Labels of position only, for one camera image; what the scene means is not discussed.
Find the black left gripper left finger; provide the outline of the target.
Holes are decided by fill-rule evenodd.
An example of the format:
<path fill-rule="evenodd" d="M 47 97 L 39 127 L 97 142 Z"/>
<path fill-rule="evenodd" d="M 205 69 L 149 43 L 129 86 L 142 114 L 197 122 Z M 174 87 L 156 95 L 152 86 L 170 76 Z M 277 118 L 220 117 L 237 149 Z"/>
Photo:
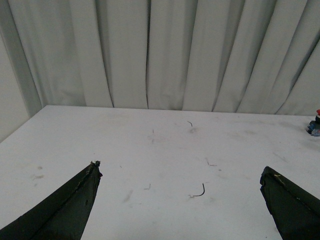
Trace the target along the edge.
<path fill-rule="evenodd" d="M 2 240 L 79 240 L 102 174 L 91 162 L 47 198 L 0 230 Z"/>

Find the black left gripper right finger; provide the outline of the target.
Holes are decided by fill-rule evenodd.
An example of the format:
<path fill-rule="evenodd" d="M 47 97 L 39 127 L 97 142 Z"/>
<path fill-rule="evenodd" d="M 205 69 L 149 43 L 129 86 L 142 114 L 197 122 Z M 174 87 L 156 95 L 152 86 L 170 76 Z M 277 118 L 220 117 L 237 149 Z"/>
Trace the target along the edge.
<path fill-rule="evenodd" d="M 266 166 L 260 191 L 283 240 L 320 238 L 320 200 Z"/>

